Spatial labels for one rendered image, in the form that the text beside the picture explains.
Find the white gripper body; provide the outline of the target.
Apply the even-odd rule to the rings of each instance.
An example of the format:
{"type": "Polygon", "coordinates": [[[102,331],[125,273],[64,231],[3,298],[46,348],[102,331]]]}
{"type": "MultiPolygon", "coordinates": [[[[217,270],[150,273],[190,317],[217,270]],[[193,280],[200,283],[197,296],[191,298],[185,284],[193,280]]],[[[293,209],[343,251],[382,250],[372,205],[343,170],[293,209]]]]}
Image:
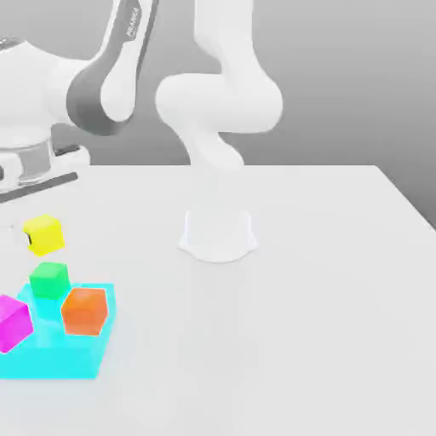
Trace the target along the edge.
{"type": "Polygon", "coordinates": [[[0,193],[0,215],[37,215],[63,209],[75,203],[80,186],[78,170],[57,175],[36,185],[0,193]]]}

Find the small green cube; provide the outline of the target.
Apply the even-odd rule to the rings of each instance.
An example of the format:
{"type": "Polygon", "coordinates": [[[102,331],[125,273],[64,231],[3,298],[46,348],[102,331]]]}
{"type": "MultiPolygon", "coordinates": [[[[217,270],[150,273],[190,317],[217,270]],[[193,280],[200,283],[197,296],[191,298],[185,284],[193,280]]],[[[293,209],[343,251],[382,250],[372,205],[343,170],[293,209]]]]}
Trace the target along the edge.
{"type": "Polygon", "coordinates": [[[36,298],[58,300],[70,288],[67,265],[58,262],[42,262],[31,273],[30,284],[36,298]]]}

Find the small yellow cube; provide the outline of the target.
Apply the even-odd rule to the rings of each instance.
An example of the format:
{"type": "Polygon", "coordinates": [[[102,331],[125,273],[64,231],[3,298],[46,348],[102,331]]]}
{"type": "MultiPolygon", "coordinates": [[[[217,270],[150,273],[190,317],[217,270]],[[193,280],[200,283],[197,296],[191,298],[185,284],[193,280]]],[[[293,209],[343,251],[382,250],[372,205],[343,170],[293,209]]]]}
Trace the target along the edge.
{"type": "Polygon", "coordinates": [[[47,255],[65,247],[60,221],[51,215],[40,215],[27,220],[23,232],[29,238],[28,249],[37,256],[47,255]]]}

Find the large cyan box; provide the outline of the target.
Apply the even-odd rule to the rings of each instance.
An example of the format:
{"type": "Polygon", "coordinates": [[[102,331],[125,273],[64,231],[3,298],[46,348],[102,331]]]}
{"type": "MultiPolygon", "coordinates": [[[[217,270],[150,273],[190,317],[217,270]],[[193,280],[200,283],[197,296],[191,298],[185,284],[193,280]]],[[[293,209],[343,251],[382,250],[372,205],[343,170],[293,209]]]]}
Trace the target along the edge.
{"type": "Polygon", "coordinates": [[[97,377],[117,313],[114,285],[84,283],[75,288],[103,289],[108,315],[98,336],[68,335],[60,313],[63,300],[41,302],[25,284],[16,299],[30,310],[34,332],[7,353],[0,353],[0,379],[94,379],[97,377]]]}

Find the small orange cube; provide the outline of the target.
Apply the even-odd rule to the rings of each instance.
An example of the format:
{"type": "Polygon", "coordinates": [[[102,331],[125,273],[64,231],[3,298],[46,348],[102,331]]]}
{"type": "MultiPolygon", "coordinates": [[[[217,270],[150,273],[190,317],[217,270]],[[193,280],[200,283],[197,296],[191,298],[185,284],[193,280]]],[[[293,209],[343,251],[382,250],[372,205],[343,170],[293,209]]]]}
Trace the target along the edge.
{"type": "Polygon", "coordinates": [[[102,288],[72,288],[60,311],[68,335],[98,336],[108,316],[106,291],[102,288]]]}

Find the small magenta cube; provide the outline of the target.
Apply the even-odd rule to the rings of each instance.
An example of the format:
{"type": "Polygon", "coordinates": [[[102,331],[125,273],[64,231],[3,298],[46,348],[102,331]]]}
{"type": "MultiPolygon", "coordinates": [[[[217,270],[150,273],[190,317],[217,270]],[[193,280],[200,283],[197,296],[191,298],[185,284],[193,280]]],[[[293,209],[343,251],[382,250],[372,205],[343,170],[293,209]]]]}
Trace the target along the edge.
{"type": "Polygon", "coordinates": [[[8,353],[34,331],[29,307],[8,295],[0,295],[0,353],[8,353]]]}

